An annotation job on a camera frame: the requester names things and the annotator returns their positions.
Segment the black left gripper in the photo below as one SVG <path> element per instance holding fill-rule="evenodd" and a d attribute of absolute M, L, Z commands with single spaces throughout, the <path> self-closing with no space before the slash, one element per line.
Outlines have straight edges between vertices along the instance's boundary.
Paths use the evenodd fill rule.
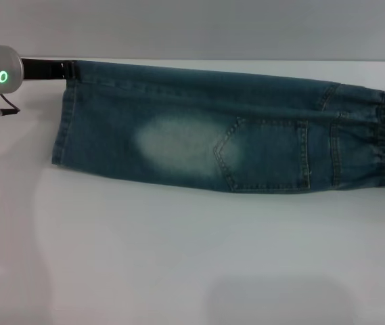
<path fill-rule="evenodd" d="M 76 60 L 40 60 L 22 58 L 25 81 L 79 80 L 80 70 Z"/>

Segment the blue denim shorts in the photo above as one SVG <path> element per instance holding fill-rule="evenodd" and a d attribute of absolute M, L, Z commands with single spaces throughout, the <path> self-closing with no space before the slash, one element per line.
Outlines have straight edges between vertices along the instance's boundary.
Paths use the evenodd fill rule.
<path fill-rule="evenodd" d="M 385 187 L 385 91 L 329 81 L 78 61 L 53 164 L 246 194 Z"/>

